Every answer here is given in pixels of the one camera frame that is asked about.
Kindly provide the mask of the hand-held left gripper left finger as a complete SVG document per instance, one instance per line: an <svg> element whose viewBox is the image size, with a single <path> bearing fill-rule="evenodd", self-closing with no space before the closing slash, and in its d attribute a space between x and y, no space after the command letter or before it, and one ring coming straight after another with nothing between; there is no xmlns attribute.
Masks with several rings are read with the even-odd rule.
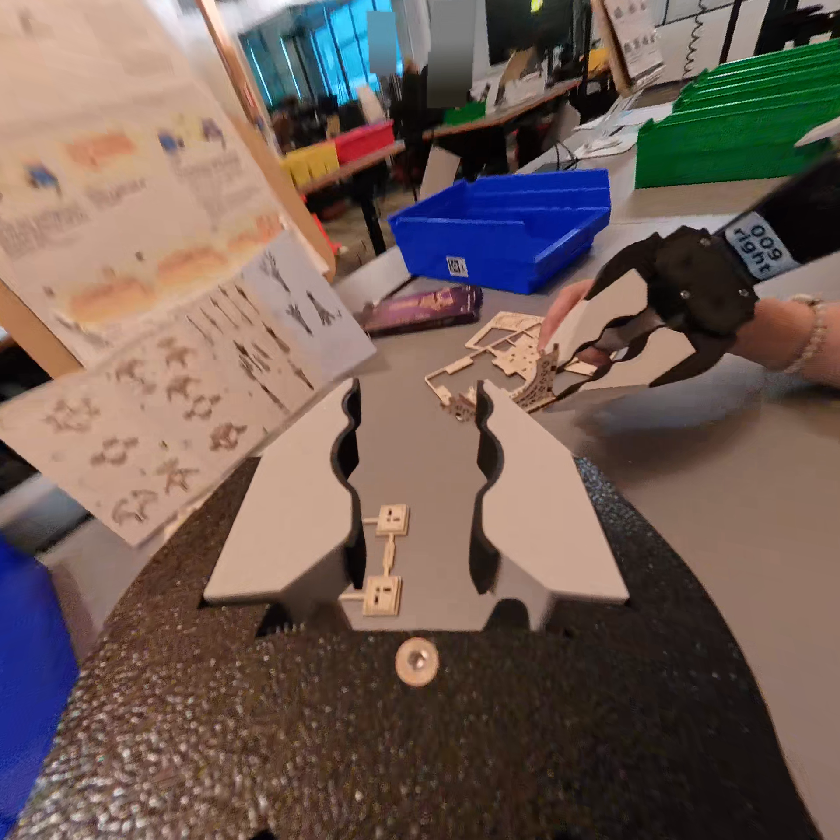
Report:
<svg viewBox="0 0 840 840"><path fill-rule="evenodd" d="M263 453L206 583L206 606L267 604L290 623L359 590L366 572L361 385L339 383Z"/></svg>

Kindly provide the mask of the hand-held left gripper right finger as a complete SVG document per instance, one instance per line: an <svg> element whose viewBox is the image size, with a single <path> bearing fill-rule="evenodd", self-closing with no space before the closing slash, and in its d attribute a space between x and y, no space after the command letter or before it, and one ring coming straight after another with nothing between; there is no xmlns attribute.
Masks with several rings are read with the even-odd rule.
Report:
<svg viewBox="0 0 840 840"><path fill-rule="evenodd" d="M543 629L560 602L625 605L630 594L569 449L499 386L476 392L469 576L478 596L519 602Z"/></svg>

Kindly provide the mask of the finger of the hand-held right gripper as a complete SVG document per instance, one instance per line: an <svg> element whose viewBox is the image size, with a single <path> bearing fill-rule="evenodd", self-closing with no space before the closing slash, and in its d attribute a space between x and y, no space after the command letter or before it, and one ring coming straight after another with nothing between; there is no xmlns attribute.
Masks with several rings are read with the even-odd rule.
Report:
<svg viewBox="0 0 840 840"><path fill-rule="evenodd" d="M646 391L695 351L687 335L659 327L634 339L621 359L605 365L589 380L563 388L556 396L560 400L614 400Z"/></svg>
<svg viewBox="0 0 840 840"><path fill-rule="evenodd" d="M648 284L635 269L600 290L596 282L554 333L558 362L573 358L595 371L621 359L631 342L658 328L658 314L648 301Z"/></svg>

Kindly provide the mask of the wooden tower base model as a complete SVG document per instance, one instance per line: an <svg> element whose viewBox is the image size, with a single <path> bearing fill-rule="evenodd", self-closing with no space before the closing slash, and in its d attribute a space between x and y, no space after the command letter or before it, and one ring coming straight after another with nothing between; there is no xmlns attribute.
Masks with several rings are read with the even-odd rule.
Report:
<svg viewBox="0 0 840 840"><path fill-rule="evenodd" d="M557 353L538 351L535 345L516 343L506 349L491 349L492 364L508 379L519 378L516 387L502 387L514 403L527 413L534 413L553 403L554 378L558 369Z"/></svg>

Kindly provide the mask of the person's right forearm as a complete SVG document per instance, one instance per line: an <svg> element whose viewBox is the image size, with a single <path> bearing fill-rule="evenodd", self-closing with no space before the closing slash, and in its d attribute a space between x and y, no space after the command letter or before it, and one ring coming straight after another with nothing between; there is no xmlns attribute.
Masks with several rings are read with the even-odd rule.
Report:
<svg viewBox="0 0 840 840"><path fill-rule="evenodd" d="M806 342L783 371L806 381L839 389L839 301L796 295L790 302L811 313Z"/></svg>

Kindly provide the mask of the person's right hand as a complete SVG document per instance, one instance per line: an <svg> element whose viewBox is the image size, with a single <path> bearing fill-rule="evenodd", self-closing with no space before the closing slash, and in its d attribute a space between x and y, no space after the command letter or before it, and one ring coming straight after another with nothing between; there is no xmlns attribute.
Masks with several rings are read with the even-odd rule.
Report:
<svg viewBox="0 0 840 840"><path fill-rule="evenodd" d="M576 304L585 298L593 280L565 286L554 299L539 335L543 350ZM812 310L801 302L765 298L757 302L751 321L743 324L728 352L770 371L787 370L809 343Z"/></svg>

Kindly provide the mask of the blue plastic bin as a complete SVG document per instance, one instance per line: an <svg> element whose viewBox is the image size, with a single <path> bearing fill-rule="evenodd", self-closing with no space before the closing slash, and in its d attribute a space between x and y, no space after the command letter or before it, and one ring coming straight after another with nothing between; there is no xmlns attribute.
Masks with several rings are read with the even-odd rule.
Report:
<svg viewBox="0 0 840 840"><path fill-rule="evenodd" d="M406 268L523 296L590 252L610 223L606 169L458 181L389 217Z"/></svg>

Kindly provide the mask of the purple puzzle box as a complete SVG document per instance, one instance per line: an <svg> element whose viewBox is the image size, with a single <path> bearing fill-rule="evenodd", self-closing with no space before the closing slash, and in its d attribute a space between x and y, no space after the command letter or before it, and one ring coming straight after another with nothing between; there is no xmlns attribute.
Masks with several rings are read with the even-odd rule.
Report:
<svg viewBox="0 0 840 840"><path fill-rule="evenodd" d="M356 320L371 338L444 329L477 322L484 291L457 285L369 304Z"/></svg>

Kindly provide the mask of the paper notice on board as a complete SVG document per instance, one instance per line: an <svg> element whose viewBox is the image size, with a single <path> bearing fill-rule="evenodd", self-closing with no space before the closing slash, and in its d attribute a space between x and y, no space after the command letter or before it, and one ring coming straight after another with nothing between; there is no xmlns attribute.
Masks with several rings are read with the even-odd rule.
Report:
<svg viewBox="0 0 840 840"><path fill-rule="evenodd" d="M639 93L664 70L655 26L656 4L591 1L597 34L606 49L615 88L622 97Z"/></svg>

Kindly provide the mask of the red plastic bin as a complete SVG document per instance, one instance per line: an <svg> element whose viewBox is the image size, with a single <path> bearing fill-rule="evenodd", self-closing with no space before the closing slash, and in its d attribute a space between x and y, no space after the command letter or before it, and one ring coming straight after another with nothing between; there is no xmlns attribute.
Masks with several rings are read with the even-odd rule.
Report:
<svg viewBox="0 0 840 840"><path fill-rule="evenodd" d="M333 143L339 165L348 165L369 154L391 147L395 142L392 120L368 123L341 132Z"/></svg>

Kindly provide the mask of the blue container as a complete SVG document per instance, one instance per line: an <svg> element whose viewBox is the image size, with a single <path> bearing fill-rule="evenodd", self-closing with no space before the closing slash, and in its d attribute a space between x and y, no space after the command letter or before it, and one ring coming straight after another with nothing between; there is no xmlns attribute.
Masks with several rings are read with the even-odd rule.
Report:
<svg viewBox="0 0 840 840"><path fill-rule="evenodd" d="M77 678L49 571L1 539L1 838L24 810Z"/></svg>

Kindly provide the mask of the wooden display board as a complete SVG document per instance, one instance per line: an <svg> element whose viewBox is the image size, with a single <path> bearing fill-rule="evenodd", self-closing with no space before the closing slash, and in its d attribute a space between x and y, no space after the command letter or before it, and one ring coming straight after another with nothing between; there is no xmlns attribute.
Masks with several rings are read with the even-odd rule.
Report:
<svg viewBox="0 0 840 840"><path fill-rule="evenodd" d="M2 2L2 328L52 377L229 278L329 245L262 133L146 2Z"/></svg>

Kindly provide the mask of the yellow plastic bin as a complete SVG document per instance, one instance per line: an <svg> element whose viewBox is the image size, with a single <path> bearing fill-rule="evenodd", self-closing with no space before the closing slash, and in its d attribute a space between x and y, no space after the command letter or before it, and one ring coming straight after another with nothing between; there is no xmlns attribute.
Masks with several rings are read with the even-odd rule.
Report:
<svg viewBox="0 0 840 840"><path fill-rule="evenodd" d="M336 172L340 161L335 142L326 140L288 152L279 165L300 191L310 182Z"/></svg>

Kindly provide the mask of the paper instruction sheet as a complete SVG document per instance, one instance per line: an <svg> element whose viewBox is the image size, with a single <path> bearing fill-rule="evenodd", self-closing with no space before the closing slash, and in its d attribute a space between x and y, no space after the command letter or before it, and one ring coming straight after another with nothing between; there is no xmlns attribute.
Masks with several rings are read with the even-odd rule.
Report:
<svg viewBox="0 0 840 840"><path fill-rule="evenodd" d="M375 353L142 2L1 3L2 440L138 545Z"/></svg>

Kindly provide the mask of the wooden leftover frame sheet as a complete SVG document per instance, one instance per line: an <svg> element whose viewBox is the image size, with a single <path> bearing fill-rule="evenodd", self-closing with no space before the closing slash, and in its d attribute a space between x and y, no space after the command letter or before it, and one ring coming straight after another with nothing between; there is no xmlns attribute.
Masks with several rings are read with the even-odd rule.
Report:
<svg viewBox="0 0 840 840"><path fill-rule="evenodd" d="M542 322L543 318L540 316L514 311L499 311L498 314L489 320L486 326L482 327L465 343L465 347L468 350L467 355L427 374L424 378L426 385L432 390L443 406L446 396L449 394L456 395L447 387L447 384L450 383L456 374L466 371L473 372L479 360L488 360L498 370L492 364L493 354L490 352L491 349L506 349L512 343L531 344L537 348ZM554 351L557 353L558 362L559 353L557 350ZM571 373L586 379L591 377L595 370L596 368L593 364L588 364L580 359L573 358L572 361L564 364L558 362L556 374Z"/></svg>

